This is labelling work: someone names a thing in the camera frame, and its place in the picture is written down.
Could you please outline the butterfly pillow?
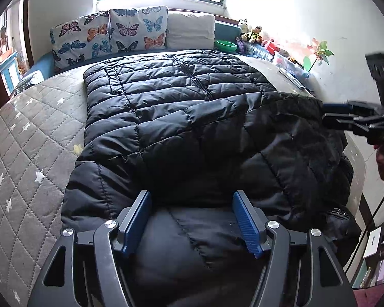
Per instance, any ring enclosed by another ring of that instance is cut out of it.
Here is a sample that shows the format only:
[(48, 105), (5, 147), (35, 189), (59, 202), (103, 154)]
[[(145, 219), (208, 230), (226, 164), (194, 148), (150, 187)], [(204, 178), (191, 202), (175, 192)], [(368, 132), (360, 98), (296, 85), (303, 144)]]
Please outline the butterfly pillow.
[(111, 53), (109, 11), (82, 16), (50, 30), (55, 69)]
[(168, 8), (119, 8), (109, 11), (113, 53), (165, 49)]

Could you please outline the grey star quilted mattress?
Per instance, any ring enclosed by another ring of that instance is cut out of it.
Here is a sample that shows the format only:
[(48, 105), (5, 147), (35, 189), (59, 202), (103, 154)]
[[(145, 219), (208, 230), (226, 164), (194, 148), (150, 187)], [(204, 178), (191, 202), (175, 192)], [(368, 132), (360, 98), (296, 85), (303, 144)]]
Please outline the grey star quilted mattress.
[(0, 110), (0, 306), (26, 306), (63, 231), (81, 233), (61, 210), (84, 149), (85, 71), (49, 78)]

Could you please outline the white plain pillow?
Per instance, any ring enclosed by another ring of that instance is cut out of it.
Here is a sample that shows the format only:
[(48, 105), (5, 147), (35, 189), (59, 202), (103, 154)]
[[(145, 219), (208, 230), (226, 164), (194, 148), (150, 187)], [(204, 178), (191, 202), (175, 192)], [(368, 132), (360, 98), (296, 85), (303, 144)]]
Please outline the white plain pillow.
[(168, 12), (166, 46), (169, 49), (213, 49), (215, 16), (207, 13)]

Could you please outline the blue sofa bed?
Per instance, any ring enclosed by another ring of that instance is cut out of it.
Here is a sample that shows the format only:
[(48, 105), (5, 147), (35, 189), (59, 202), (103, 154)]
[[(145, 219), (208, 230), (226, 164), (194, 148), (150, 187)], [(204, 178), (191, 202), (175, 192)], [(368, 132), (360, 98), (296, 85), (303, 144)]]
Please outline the blue sofa bed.
[[(214, 30), (214, 36), (215, 40), (224, 40), (229, 42), (235, 42), (235, 38), (240, 33), (241, 28), (238, 25), (230, 24), (223, 21), (215, 21), (215, 30)], [(29, 69), (27, 72), (27, 75), (31, 74), (34, 71), (40, 71), (44, 77), (44, 79), (48, 79), (53, 77), (54, 75), (57, 75), (59, 73), (69, 71), (74, 68), (86, 66), (89, 64), (94, 64), (101, 62), (106, 59), (114, 59), (114, 58), (120, 58), (123, 56), (133, 56), (137, 54), (146, 54), (146, 53), (164, 53), (164, 52), (171, 52), (173, 50), (171, 49), (164, 49), (164, 50), (157, 50), (157, 51), (136, 51), (136, 52), (129, 52), (129, 53), (116, 53), (111, 54), (108, 56), (101, 56), (90, 60), (81, 61), (75, 64), (70, 65), (69, 67), (63, 68), (63, 69), (57, 69), (55, 67), (53, 54), (52, 52), (48, 52), (44, 54), (42, 57), (39, 58), (38, 62), (36, 62), (33, 67)]]

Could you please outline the green bowl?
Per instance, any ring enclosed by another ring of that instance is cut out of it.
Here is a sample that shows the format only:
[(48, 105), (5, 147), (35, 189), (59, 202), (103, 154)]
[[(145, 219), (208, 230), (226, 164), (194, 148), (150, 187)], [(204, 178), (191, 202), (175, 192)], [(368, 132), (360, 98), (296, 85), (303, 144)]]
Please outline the green bowl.
[(227, 40), (216, 40), (215, 47), (223, 53), (236, 53), (238, 46)]

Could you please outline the black puffer jacket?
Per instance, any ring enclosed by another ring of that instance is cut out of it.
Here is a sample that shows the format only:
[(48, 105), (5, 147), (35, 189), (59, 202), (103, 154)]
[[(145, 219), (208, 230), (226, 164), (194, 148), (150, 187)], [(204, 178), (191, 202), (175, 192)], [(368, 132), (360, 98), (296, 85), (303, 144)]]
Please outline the black puffer jacket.
[(319, 100), (210, 50), (114, 58), (83, 78), (84, 149), (61, 219), (93, 230), (151, 193), (155, 211), (121, 263), (137, 306), (250, 304), (261, 266), (232, 212), (237, 190), (287, 229), (321, 230), (347, 263), (360, 236), (346, 206), (353, 168)]

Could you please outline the left butterfly pillow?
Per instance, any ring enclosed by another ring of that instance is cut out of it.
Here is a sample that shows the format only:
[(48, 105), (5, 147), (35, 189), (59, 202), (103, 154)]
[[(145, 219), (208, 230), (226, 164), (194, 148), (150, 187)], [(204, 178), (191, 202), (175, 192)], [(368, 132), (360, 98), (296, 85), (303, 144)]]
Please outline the left butterfly pillow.
[(82, 16), (50, 30), (55, 69), (111, 53), (109, 11)]

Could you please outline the stuffed toy animals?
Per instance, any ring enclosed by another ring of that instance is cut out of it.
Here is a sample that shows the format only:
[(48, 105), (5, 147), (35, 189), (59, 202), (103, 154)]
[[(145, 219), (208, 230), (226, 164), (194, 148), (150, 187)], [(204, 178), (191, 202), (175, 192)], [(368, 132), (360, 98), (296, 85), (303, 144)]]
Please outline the stuffed toy animals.
[(243, 42), (249, 42), (250, 44), (260, 44), (263, 41), (261, 32), (263, 28), (261, 26), (250, 27), (247, 19), (239, 19), (238, 23), (241, 29), (240, 39)]

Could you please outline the right butterfly pillow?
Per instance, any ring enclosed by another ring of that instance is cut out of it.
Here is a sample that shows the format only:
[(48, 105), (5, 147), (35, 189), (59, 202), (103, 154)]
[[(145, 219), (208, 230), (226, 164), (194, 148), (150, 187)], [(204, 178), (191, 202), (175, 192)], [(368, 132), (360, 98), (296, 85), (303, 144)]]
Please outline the right butterfly pillow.
[(109, 11), (113, 53), (165, 49), (168, 8), (119, 8)]

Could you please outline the artificial flower plant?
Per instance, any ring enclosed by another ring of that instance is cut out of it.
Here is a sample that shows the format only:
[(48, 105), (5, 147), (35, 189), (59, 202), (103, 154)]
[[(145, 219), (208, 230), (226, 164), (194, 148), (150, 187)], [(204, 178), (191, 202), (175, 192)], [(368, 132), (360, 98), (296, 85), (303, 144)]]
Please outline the artificial flower plant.
[(318, 41), (315, 37), (306, 45), (306, 54), (303, 59), (303, 68), (310, 72), (315, 64), (321, 65), (325, 63), (329, 65), (329, 58), (334, 53), (328, 49), (327, 41)]

